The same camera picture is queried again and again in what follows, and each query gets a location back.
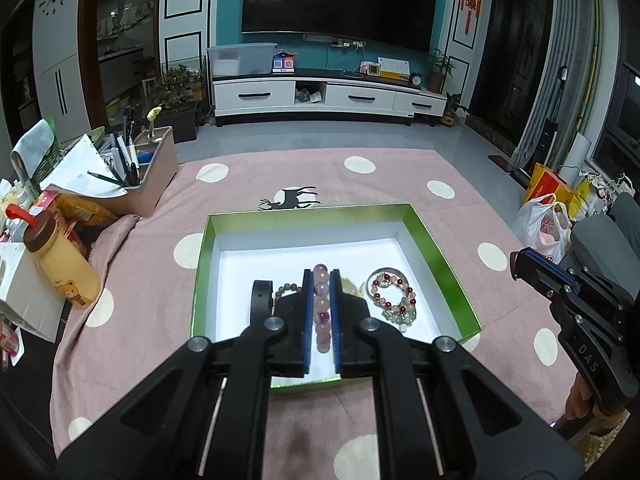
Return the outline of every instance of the bear cartoon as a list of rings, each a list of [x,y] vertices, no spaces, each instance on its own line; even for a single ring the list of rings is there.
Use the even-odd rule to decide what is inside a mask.
[[[62,285],[59,285],[57,288],[60,294],[62,294],[73,304],[77,304],[79,306],[87,306],[91,303],[91,301],[89,301],[87,298],[83,298],[80,295],[80,290],[76,287],[74,280],[69,280]]]

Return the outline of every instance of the paper roll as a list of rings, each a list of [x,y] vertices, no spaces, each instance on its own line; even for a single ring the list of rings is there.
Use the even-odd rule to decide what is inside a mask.
[[[578,180],[582,164],[587,157],[587,153],[589,153],[590,147],[591,141],[584,135],[577,134],[574,145],[571,147],[571,150],[569,150],[569,154],[566,156],[564,163],[560,166],[560,178],[571,186],[572,189],[575,189],[575,181]]]

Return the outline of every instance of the potted plant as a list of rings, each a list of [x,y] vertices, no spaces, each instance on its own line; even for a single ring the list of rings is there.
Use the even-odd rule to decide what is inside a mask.
[[[456,69],[456,64],[451,59],[451,56],[445,56],[437,48],[431,50],[428,57],[431,71],[427,79],[427,90],[441,94],[447,75],[450,75]]]
[[[468,108],[460,104],[462,94],[450,94],[447,92],[447,104],[445,106],[444,115],[440,118],[440,124],[445,126],[455,126],[458,124],[458,110],[468,112]]]
[[[196,139],[196,108],[202,100],[202,75],[199,73],[179,64],[168,69],[152,91],[156,106],[162,107],[154,124],[172,126],[175,142]]]

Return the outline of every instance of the screw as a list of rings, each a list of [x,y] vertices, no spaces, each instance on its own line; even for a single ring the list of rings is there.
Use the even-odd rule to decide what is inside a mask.
[[[264,327],[267,330],[271,330],[272,332],[276,332],[276,330],[280,330],[284,326],[284,320],[278,316],[271,316],[264,320]]]
[[[451,352],[456,348],[456,345],[456,341],[446,335],[436,339],[436,346],[443,352]]]
[[[192,352],[202,352],[209,345],[206,337],[197,336],[189,339],[187,348]]]
[[[380,321],[373,317],[366,317],[360,321],[360,328],[366,332],[375,332],[380,328]]]

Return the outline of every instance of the black alarm clock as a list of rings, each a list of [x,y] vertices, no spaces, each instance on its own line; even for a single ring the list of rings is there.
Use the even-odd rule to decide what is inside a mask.
[[[409,82],[412,85],[420,86],[420,83],[422,83],[422,74],[419,72],[411,72],[411,75],[409,76]]]

